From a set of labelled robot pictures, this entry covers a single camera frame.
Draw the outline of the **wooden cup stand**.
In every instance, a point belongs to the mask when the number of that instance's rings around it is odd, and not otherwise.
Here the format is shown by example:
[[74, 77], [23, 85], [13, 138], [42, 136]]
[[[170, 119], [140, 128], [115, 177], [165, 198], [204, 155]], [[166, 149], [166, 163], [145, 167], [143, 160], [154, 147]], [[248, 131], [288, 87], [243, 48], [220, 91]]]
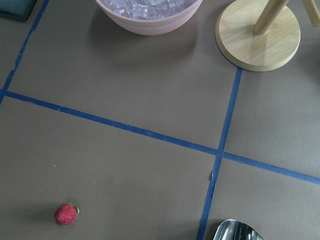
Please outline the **wooden cup stand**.
[[234, 65], [266, 72], [287, 64], [296, 54], [301, 30], [286, 0], [236, 0], [219, 15], [215, 40]]

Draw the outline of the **pink bowl of ice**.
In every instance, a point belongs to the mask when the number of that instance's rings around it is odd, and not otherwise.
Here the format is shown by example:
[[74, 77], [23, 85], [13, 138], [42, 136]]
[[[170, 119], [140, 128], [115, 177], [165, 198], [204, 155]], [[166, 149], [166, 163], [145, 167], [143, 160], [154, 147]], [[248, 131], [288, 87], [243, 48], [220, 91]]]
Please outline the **pink bowl of ice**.
[[144, 36], [163, 35], [185, 24], [201, 0], [97, 0], [117, 25]]

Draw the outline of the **red strawberry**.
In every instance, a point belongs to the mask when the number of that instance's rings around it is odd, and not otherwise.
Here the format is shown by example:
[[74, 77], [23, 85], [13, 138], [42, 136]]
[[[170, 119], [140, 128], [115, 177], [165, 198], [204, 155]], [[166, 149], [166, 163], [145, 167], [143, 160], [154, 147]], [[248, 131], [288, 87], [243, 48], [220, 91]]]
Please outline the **red strawberry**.
[[72, 225], [78, 215], [80, 209], [70, 203], [61, 205], [54, 213], [55, 222], [60, 226]]

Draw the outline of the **grey folded cloth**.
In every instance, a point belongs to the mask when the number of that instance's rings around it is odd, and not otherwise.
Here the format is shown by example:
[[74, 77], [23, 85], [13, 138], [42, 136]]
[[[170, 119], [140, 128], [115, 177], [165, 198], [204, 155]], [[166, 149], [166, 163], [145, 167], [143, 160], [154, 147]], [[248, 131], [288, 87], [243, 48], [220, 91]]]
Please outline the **grey folded cloth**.
[[0, 0], [0, 16], [20, 21], [26, 21], [36, 0]]

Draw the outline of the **steel ice scoop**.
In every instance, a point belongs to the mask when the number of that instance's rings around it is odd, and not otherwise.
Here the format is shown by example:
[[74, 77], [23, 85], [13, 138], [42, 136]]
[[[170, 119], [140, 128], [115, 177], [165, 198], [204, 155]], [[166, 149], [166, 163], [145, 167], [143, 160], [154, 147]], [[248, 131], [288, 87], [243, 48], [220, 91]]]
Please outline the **steel ice scoop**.
[[264, 240], [264, 238], [248, 224], [227, 219], [218, 226], [213, 240]]

